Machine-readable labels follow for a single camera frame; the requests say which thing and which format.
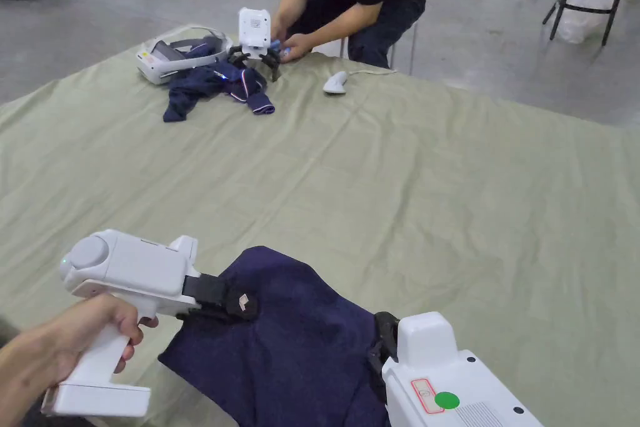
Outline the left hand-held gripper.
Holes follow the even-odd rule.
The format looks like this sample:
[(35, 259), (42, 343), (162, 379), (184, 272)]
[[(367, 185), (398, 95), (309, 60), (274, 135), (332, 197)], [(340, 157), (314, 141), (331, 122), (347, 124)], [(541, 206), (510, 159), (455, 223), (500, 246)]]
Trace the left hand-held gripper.
[[(257, 297), (197, 271), (197, 249), (198, 241), (190, 236), (166, 246), (108, 229), (81, 239), (66, 253), (60, 264), (63, 285), (80, 298), (103, 293), (122, 298), (139, 318), (199, 310), (199, 316), (221, 323), (256, 320)], [(46, 392), (41, 411), (49, 416), (144, 416), (151, 390), (112, 380), (128, 343), (118, 327), (104, 327), (72, 373)]]

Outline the person's left hand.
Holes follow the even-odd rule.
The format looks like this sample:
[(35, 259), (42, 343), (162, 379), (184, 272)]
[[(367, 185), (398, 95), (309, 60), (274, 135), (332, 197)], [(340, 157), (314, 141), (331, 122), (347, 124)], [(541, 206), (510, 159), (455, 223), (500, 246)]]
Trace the person's left hand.
[(138, 316), (137, 309), (110, 294), (80, 301), (52, 320), (20, 333), (1, 350), (1, 364), (9, 366), (9, 376), (26, 373), (25, 384), (38, 390), (50, 388), (70, 376), (81, 356), (105, 327), (114, 327), (124, 335), (126, 344), (119, 350), (111, 374), (121, 373), (143, 340), (142, 326), (155, 328), (156, 317)]

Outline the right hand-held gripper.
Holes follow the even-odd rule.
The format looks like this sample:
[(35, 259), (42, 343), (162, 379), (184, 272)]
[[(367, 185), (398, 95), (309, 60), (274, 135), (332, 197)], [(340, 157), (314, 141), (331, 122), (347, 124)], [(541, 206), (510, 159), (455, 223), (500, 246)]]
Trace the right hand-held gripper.
[[(370, 385), (391, 426), (541, 426), (470, 350), (441, 313), (374, 315)], [(389, 355), (389, 349), (395, 349)]]

